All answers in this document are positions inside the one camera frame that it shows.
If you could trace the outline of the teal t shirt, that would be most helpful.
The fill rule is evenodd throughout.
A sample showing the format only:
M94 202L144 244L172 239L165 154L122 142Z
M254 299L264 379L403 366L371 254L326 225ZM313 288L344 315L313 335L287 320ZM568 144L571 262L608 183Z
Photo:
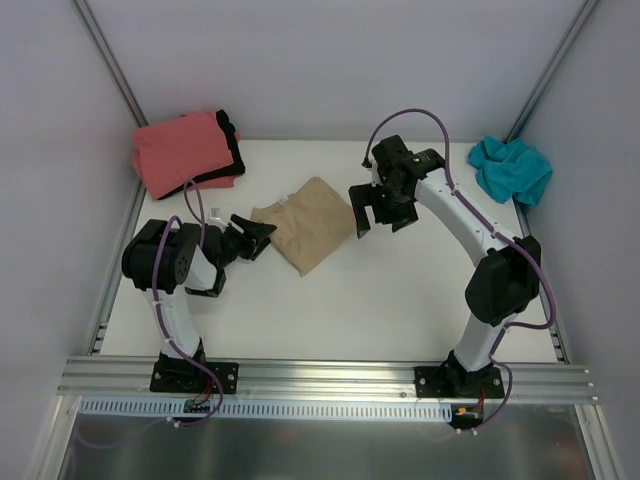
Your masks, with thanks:
M494 201L515 200L530 208L539 204L553 174L547 158L520 138L503 143L486 136L471 148L468 163Z

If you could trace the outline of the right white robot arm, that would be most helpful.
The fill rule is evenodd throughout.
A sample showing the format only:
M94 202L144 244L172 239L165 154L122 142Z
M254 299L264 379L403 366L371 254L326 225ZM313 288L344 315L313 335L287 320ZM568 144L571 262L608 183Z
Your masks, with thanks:
M498 370L491 351L503 327L517 318L540 289L536 269L541 246L533 236L498 237L497 224L463 198L447 178L445 159L435 150L413 152L400 136L381 140L364 161L370 182L349 189L356 234L373 223L399 231L418 219L418 205L430 210L462 245L474 266L464 291L470 310L461 340L437 368L416 368L420 397L502 397L494 385Z

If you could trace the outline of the beige t shirt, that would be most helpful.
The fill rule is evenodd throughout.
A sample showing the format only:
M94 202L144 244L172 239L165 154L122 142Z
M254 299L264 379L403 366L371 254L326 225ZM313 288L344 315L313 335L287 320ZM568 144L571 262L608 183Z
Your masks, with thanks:
M282 202L255 208L254 222L271 224L275 248L305 276L355 233L352 207L319 177Z

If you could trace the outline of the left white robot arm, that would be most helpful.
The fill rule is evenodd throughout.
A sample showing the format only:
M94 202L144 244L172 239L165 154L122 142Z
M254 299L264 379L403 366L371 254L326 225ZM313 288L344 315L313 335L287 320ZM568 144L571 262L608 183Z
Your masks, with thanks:
M161 347L150 390L157 393L230 393L238 365L209 362L187 297L216 298L226 284L226 267L254 261L271 243L272 224L232 215L223 227L152 219L126 246L123 275L142 292L155 316Z

